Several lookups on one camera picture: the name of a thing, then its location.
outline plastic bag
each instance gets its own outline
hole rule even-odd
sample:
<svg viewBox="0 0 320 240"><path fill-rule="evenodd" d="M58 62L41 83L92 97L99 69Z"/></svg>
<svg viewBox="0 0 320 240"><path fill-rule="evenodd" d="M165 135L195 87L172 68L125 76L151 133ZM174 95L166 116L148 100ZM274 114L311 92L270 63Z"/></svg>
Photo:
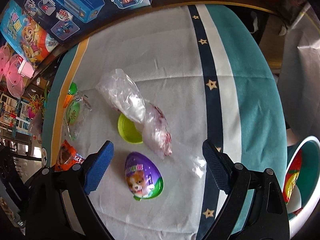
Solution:
<svg viewBox="0 0 320 240"><path fill-rule="evenodd" d="M171 134L167 131L167 125L163 112L153 104L146 102L142 140L160 158L172 154Z"/></svg>
<svg viewBox="0 0 320 240"><path fill-rule="evenodd" d="M96 89L113 109L121 111L133 122L143 123L146 114L143 97L122 69L104 75Z"/></svg>
<svg viewBox="0 0 320 240"><path fill-rule="evenodd" d="M42 134L42 126L42 112L41 109L38 109L38 112L29 124L28 132L31 133L33 136L38 137L39 134Z"/></svg>
<svg viewBox="0 0 320 240"><path fill-rule="evenodd" d="M108 104L135 123L143 142L162 159L171 155L171 134L163 112L145 102L136 84L122 69L105 74L96 89Z"/></svg>
<svg viewBox="0 0 320 240"><path fill-rule="evenodd" d="M91 106L87 97L79 91L75 93L64 114L65 128L71 140L75 140L77 138L81 131L83 122L89 115L90 111Z"/></svg>

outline blue gripper pad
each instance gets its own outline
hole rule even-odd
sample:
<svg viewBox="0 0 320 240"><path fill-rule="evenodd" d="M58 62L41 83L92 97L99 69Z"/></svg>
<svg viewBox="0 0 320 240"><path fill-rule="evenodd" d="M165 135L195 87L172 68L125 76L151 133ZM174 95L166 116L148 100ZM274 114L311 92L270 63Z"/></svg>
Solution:
<svg viewBox="0 0 320 240"><path fill-rule="evenodd" d="M98 151L98 158L91 165L85 176L85 183L83 190L89 195L90 192L95 191L106 172L114 154L114 146L112 142L105 143Z"/></svg>
<svg viewBox="0 0 320 240"><path fill-rule="evenodd" d="M230 185L230 174L227 169L224 167L224 164L221 163L217 154L220 154L217 150L217 153L212 149L212 145L210 145L208 140L205 140L202 144L202 154L204 159L207 162L207 166L209 167L214 181L217 184L218 189L223 190L226 194L228 194L231 190Z"/></svg>

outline cartoon dog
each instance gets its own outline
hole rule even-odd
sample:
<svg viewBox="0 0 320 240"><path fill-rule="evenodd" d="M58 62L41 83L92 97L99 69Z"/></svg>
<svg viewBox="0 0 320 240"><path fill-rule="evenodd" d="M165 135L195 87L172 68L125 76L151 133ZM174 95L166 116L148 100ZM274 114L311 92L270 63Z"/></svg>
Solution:
<svg viewBox="0 0 320 240"><path fill-rule="evenodd" d="M37 48L35 51L33 51L33 48L31 46L27 46L22 42L20 43L20 46L23 49L23 52L26 54L26 56L30 59L41 54L41 49Z"/></svg>
<svg viewBox="0 0 320 240"><path fill-rule="evenodd" d="M40 26L35 21L30 20L29 17L24 18L23 21L29 21L30 24L24 26L21 32L21 36L28 44L37 45L38 35L37 32L40 30Z"/></svg>
<svg viewBox="0 0 320 240"><path fill-rule="evenodd" d="M140 198L148 196L150 190L147 189L143 171L136 171L126 179L130 190L135 196Z"/></svg>

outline orange snack package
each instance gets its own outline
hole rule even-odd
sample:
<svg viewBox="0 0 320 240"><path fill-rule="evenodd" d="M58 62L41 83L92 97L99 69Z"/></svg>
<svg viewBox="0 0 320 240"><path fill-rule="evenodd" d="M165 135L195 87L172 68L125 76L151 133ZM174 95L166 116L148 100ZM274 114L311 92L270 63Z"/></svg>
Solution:
<svg viewBox="0 0 320 240"><path fill-rule="evenodd" d="M54 166L55 171L67 171L74 164L82 164L85 160L76 149L74 149L66 140L62 143L56 164Z"/></svg>

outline table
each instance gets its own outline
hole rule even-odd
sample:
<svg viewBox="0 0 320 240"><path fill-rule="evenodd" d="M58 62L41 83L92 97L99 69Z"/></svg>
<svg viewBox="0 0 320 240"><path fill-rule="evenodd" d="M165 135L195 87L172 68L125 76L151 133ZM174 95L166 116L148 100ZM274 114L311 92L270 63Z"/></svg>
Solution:
<svg viewBox="0 0 320 240"><path fill-rule="evenodd" d="M144 144L131 145L117 133L119 113L95 90L106 73L122 68L144 98L165 114L172 133L172 159L162 161ZM203 158L209 138L233 162L275 171L283 187L286 133L280 98L270 69L247 29L222 5L161 10L114 25L73 47L54 80L42 146L55 163L64 138L62 105L70 83L88 96L91 115L75 141L83 156L109 139L115 156L97 190L89 195L115 239L201 239L226 195L208 171L192 171L190 157ZM137 202L124 177L131 151L146 155L164 178L164 191ZM252 192L235 227L240 230Z"/></svg>
<svg viewBox="0 0 320 240"><path fill-rule="evenodd" d="M165 8L174 8L182 5L191 4L224 4L224 5L236 5L253 9L258 9L271 14L277 14L278 5L271 5L263 0L152 0L150 6L137 8L134 10L125 10L123 13L114 15L111 18L106 18L96 23L96 25L85 33L80 35L74 35L67 44L56 47L49 56L39 65L35 71L33 77L28 81L26 87L28 87L38 76L53 62L54 59L59 57L64 52L71 49L73 46L81 42L82 40L98 33L99 31L117 24L121 21L134 18L139 15L151 13L154 11L162 10Z"/></svg>

